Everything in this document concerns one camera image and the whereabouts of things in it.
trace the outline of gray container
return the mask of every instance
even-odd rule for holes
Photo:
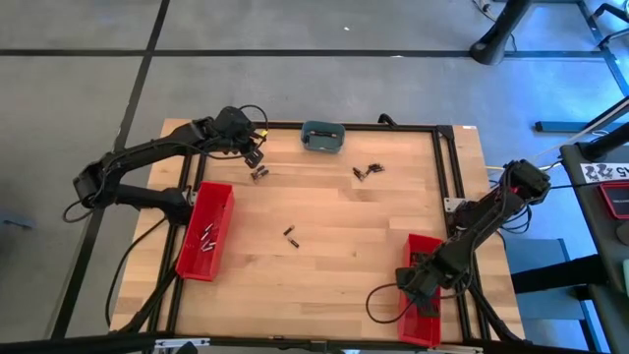
[[[308,121],[302,126],[302,143],[310,151],[337,153],[345,141],[342,124]]]

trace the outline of black robotic arm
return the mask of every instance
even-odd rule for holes
[[[215,159],[244,158],[247,165],[255,168],[263,158],[259,147],[265,141],[267,130],[262,134],[256,133],[256,125],[243,113],[246,107],[259,109],[253,105],[225,107],[215,119],[207,117],[195,120],[164,138],[105,153],[73,180],[81,204],[87,208],[107,207],[114,203],[158,207],[171,223],[187,224],[192,207],[179,189],[153,191],[120,184],[120,180],[127,172],[156,161],[196,153]],[[260,112],[267,121],[265,113],[262,110]],[[216,151],[223,152],[225,156],[209,154]]]
[[[474,284],[470,264],[474,251],[505,221],[524,207],[543,202],[550,190],[548,181],[548,175],[526,160],[505,165],[496,188],[477,202],[462,203],[448,215],[448,231],[453,235],[448,241],[416,266],[395,270],[397,287],[421,304],[438,286],[450,289],[463,283],[463,291],[470,290],[500,339],[519,340]]]

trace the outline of black desk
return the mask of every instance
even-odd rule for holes
[[[588,182],[583,176],[581,163],[591,162],[583,158],[577,147],[562,147],[561,157],[573,185]],[[605,162],[629,163],[629,147],[610,152]],[[622,262],[629,259],[629,246],[616,237],[620,221],[610,216],[598,186],[577,187],[574,192],[599,253],[513,274],[515,292],[580,285],[575,287],[575,295],[579,300],[593,300],[611,352],[626,352],[629,350],[629,298]]]
[[[575,146],[561,148],[563,166],[572,184],[586,183],[581,171],[581,163],[591,163],[581,156]],[[619,147],[607,155],[605,162],[629,163],[629,147]],[[609,279],[609,285],[625,292],[622,262],[629,259],[629,246],[616,237],[616,227],[620,222],[609,215],[597,186],[584,186],[574,189],[581,211],[588,223],[592,239],[599,251],[600,260]]]

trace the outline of wooden table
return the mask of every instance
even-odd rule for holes
[[[187,122],[167,119],[162,136]],[[466,197],[475,200],[488,190],[479,136],[475,127],[457,126],[454,132]],[[262,163],[270,173],[257,184],[241,159],[207,162],[205,180],[234,186],[234,213],[216,280],[184,282],[177,333],[397,340],[396,324],[372,322],[365,300],[378,285],[394,281],[409,233],[446,237],[430,134],[348,131],[336,155],[305,151],[299,134],[271,129],[262,148]],[[182,160],[155,163],[148,187],[175,186]],[[386,171],[364,182],[353,175],[353,166],[366,169],[375,162]],[[453,191],[449,163],[445,165]],[[135,237],[161,217],[157,209],[143,210]],[[282,236],[291,224],[299,249]],[[112,328],[124,325],[153,290],[167,229],[162,224],[131,253]],[[484,293],[511,330],[523,336],[500,238],[490,237],[477,256]],[[160,329],[165,328],[170,293],[164,299]],[[397,290],[383,290],[372,298],[373,314],[391,319],[397,303]],[[469,294],[467,304],[472,333],[480,337]],[[455,300],[442,301],[441,328],[442,341],[462,339]]]

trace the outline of sticker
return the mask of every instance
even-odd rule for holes
[[[629,180],[629,163],[582,163],[586,183]]]

